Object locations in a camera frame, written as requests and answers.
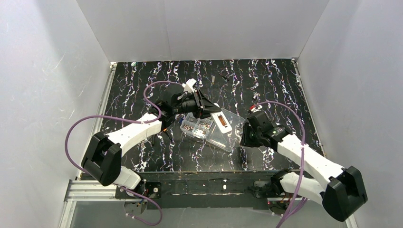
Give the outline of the white remote control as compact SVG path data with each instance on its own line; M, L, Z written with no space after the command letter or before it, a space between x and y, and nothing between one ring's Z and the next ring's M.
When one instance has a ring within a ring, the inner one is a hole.
M223 112L211 113L211 117L221 133L225 134L232 131L232 126L229 124L229 121Z

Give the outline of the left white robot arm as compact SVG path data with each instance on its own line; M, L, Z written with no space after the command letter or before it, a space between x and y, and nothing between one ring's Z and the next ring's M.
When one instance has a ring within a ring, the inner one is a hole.
M111 184L135 190L144 180L134 170L121 165L122 156L147 138L167 129L180 114L192 113L195 118L211 117L222 133L228 122L220 107L209 101L201 91L181 92L159 100L156 107L144 114L137 123L118 131L92 136L81 166L103 186Z

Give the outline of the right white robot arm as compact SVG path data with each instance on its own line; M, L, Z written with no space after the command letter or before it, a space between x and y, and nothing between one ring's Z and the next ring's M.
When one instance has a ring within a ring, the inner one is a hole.
M345 221L368 201L361 172L354 166L345 168L318 154L287 127L269 120L262 111L250 113L243 126L241 145L266 146L304 166L303 177L283 169L270 177L263 186L252 187L261 196L267 193L280 195L293 193L312 200L337 221Z

